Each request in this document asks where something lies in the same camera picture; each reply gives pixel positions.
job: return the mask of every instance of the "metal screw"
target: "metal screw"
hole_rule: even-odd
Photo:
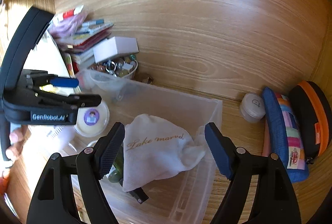
[[[86,154],[91,154],[91,153],[93,152],[93,148],[92,148],[92,147],[86,147],[86,148],[84,149],[84,152],[85,152]]]
[[[239,153],[239,154],[244,154],[246,152],[246,150],[243,148],[243,147],[238,147],[236,148],[236,151]]]
[[[274,160],[277,160],[279,158],[279,156],[275,153],[270,154],[271,158]]]
[[[51,159],[55,160],[59,157],[59,155],[60,155],[59,153],[54,153],[51,155]]]

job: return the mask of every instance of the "blue gripper pad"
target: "blue gripper pad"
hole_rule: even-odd
[[[79,85],[78,79],[55,77],[49,81],[50,84],[56,87],[70,87],[76,88]]]
[[[205,125],[204,134],[205,140],[211,150],[211,153],[213,155],[213,158],[215,159],[220,173],[225,175],[226,178],[230,180],[233,177],[233,171],[231,169],[230,158],[226,153],[226,150],[229,150],[225,150],[225,148],[221,145],[222,140],[225,139],[225,137],[222,136],[219,129],[214,123],[208,123],[207,125]]]

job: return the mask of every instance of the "purple round sticker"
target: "purple round sticker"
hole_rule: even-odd
[[[95,108],[88,109],[84,114],[84,123],[88,126],[95,125],[99,120],[99,112]]]

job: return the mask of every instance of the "black and orange zipper case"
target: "black and orange zipper case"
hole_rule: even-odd
[[[320,156],[331,142],[332,112],[323,91],[311,81],[302,81],[289,93],[298,120],[306,162]]]

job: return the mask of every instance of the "white jar lid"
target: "white jar lid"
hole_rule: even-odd
[[[79,108],[75,130],[84,137],[95,137],[101,134],[110,120],[110,110],[102,101],[97,107]]]
[[[242,99],[242,106],[253,118],[261,119],[265,115],[263,99],[255,93],[247,93]]]

